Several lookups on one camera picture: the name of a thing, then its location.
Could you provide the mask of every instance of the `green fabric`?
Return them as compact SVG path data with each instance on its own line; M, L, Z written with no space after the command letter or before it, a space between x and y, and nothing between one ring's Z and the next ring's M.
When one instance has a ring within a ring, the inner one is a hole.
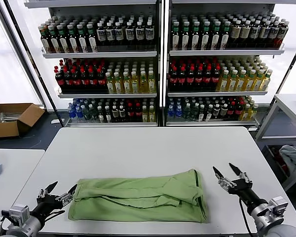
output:
M201 177L192 169L143 179L80 179L68 218L204 222L206 213Z

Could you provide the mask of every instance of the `white shelf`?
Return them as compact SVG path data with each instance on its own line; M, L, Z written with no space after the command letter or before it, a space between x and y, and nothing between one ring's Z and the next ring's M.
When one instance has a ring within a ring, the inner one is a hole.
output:
M240 96L265 95L267 91L239 91L239 92L168 92L169 97L185 96Z
M258 126L257 121L202 121L202 122L166 122L166 126L196 126L196 127L207 127L207 126Z
M157 93L151 94L63 94L59 98L154 98Z
M29 0L27 8L155 4L155 0Z
M284 51L284 44L282 44L279 49L170 50L170 56L280 55L284 53Z
M117 123L99 123L99 122L78 122L68 123L68 127L157 127L156 122L117 122Z
M259 3L259 4L296 4L296 0L172 0L172 3Z
M127 58L127 57L155 57L155 56L157 56L157 51L43 53L44 58Z

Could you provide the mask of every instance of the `white bottle label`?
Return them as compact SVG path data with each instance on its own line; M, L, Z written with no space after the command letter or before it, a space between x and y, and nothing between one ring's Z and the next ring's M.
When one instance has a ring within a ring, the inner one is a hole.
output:
M109 41L115 40L114 29L109 29L109 30L106 29L105 31L107 33L107 38L108 38Z
M150 93L153 93L155 91L154 81L149 82L149 91L150 91Z
M60 39L61 46L63 47L63 50L65 53L69 53L67 41L64 38Z
M127 40L135 39L134 29L126 29L126 38Z
M134 94L138 94L138 87L137 87L137 83L132 83L132 87L133 87L133 93Z
M84 38L79 38L79 41L80 41L82 52L87 53L88 49L87 49L87 44L85 42L85 39Z
M208 42L208 35L203 35L202 43L201 43L201 50L205 50Z
M241 91L242 85L243 85L243 80L239 80L235 91Z
M178 50L179 48L179 36L172 37L172 50Z
M219 35L213 36L211 50L215 50L217 48L218 39L219 39Z
M97 48L97 43L95 41L95 38L94 37L90 37L89 38L89 42L90 42L90 45L91 45L91 49L92 49L92 52L97 52L98 51L98 48Z
M97 35L98 35L99 41L107 40L107 35L105 34L105 30L97 30Z
M236 81L235 80L232 80L229 84L229 88L228 88L228 91L233 91L234 88L235 88L235 84L236 84Z
M113 84L108 83L109 94L114 94Z
M154 29L153 28L146 28L146 39L147 40L154 39Z
M116 93L117 94L121 94L122 93L121 86L120 86L120 83L119 82L116 82L115 83L115 88L116 88Z
M129 82L124 82L124 87L125 87L125 93L129 94L130 93Z
M143 115L143 122L148 122L148 116L147 115Z
M60 47L59 47L59 44L58 44L57 40L56 39L51 39L51 42L52 42L52 44L54 46L54 49L55 49L56 53L60 53Z
M222 36L221 50L225 49L227 46L229 35Z
M51 53L47 39L41 39L41 43L43 44L46 53Z
M198 35L194 35L192 38L192 50L197 50L197 45L198 45Z
M69 40L74 53L78 53L78 47L77 47L77 42L75 41L75 38L70 38Z
M245 91L250 91L252 84L253 84L253 80L248 81Z
M182 50L187 50L188 36L182 37Z
M115 29L115 37L116 37L116 40L123 40L124 39L123 29Z

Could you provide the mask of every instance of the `bottle label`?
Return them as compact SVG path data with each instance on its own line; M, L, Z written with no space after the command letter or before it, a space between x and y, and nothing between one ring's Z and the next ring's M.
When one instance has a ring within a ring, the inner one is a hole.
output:
M153 93L155 91L154 81L149 82L149 91L150 91L150 93Z
M69 53L67 41L64 38L60 38L59 40L60 40L61 46L63 47L64 52Z
M113 41L113 40L115 40L114 29L106 29L105 31L106 31L106 33L107 33L107 39L108 39L109 41Z
M179 49L179 36L175 35L172 37L172 50Z
M211 117L212 117L212 114L211 114L211 113L207 114L207 115L206 115L206 120L210 120Z
M144 40L145 39L145 31L143 28L136 29L136 39Z
M133 87L133 93L134 94L138 94L138 87L137 87L137 83L132 83L132 87Z
M219 39L219 35L213 36L211 50L215 50L217 48L218 39Z
M107 35L105 34L105 30L97 30L97 35L99 41L106 41Z
M82 52L87 53L88 49L87 49L87 43L85 42L85 38L81 37L79 38L79 41L80 41Z
M115 29L116 40L124 40L123 29Z
M129 94L130 93L129 82L124 82L124 87L125 87L125 93Z
M98 51L98 48L97 48L97 43L95 41L95 38L94 37L90 37L89 38L89 42L90 42L90 45L91 45L91 49L92 49L92 52L97 52Z
M126 29L126 38L127 40L135 39L134 29Z
M192 38L192 50L197 50L197 45L198 45L198 35L194 35Z
M205 50L207 47L208 42L208 35L203 35L202 37L202 43L201 43L201 50Z
M41 43L43 44L43 46L46 50L46 53L51 53L47 39L41 39Z
M119 82L116 82L115 83L115 88L116 88L116 93L117 94L121 94L122 93L121 86L120 86L120 83Z
M143 115L143 122L148 122L148 116L147 115Z
M232 27L230 37L234 39L239 38L240 31L241 31L241 27Z
M242 85L243 85L243 80L239 80L236 85L235 91L241 91Z
M288 28L281 27L280 30L278 31L277 38L283 39L287 33L287 30Z
M236 84L236 81L235 80L232 80L229 84L229 88L228 88L228 91L233 91L234 90L234 87L235 87L235 84Z
M229 35L222 36L221 50L225 49L227 46Z
M242 27L242 30L240 32L240 38L243 38L243 39L246 39L248 36L249 36L249 33L250 33L250 28L247 28L247 27Z
M182 37L182 50L187 50L187 44L188 44L188 36L185 35Z
M146 28L146 39L147 40L154 39L154 29L153 28Z
M78 53L78 47L75 38L70 38L69 41L71 43L71 47L73 48L74 53Z
M268 38L275 39L279 29L280 29L279 27L271 27L270 33L268 34Z
M248 81L245 91L250 91L252 84L253 80Z
M114 94L113 84L108 83L109 94Z
M51 39L51 42L54 46L56 53L60 53L60 47L59 47L58 41L56 39Z

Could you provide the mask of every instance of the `cardboard box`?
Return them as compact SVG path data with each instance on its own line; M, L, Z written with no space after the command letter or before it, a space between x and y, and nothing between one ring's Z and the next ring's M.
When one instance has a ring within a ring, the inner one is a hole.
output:
M0 104L0 112L20 113L17 121L0 122L0 137L14 137L27 133L45 110L34 104Z

